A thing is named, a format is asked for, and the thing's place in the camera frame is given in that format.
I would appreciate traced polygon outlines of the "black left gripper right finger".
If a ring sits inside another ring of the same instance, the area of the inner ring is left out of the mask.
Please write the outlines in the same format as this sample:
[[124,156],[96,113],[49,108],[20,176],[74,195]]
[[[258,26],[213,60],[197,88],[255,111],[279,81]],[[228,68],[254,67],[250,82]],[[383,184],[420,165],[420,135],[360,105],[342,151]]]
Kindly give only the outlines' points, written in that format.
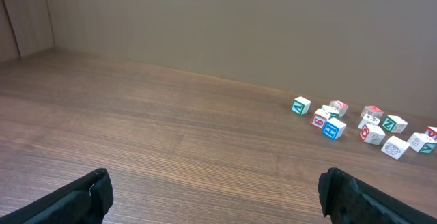
[[436,224],[436,219],[336,168],[318,182],[322,213],[332,223]]

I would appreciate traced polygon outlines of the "red 6 baseball block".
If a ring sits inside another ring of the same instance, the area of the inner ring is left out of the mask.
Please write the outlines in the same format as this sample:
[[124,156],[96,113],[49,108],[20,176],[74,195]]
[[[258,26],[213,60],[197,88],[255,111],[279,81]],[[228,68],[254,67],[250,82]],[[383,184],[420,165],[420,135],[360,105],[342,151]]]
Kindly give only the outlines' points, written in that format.
[[327,120],[330,119],[330,113],[323,109],[317,109],[311,118],[311,125],[322,129]]

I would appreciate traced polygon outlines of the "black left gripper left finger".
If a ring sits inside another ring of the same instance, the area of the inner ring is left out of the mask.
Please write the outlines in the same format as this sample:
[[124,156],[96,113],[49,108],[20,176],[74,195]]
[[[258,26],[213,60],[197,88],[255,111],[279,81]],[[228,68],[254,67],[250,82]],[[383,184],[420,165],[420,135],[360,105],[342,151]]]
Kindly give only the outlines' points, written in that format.
[[113,205],[113,200],[109,173],[105,168],[99,168],[1,217],[1,222],[101,223]]

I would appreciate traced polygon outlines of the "yellow soccer ball J block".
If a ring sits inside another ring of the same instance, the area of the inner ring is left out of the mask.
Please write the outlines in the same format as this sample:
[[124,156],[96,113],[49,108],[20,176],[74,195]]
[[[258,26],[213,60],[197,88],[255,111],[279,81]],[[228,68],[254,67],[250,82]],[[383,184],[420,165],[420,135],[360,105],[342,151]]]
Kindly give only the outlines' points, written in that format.
[[362,120],[360,121],[360,123],[358,124],[358,129],[362,129],[364,125],[366,124],[371,124],[374,126],[377,126],[380,123],[380,119],[377,117],[374,117],[372,115],[369,114],[365,114],[362,118]]

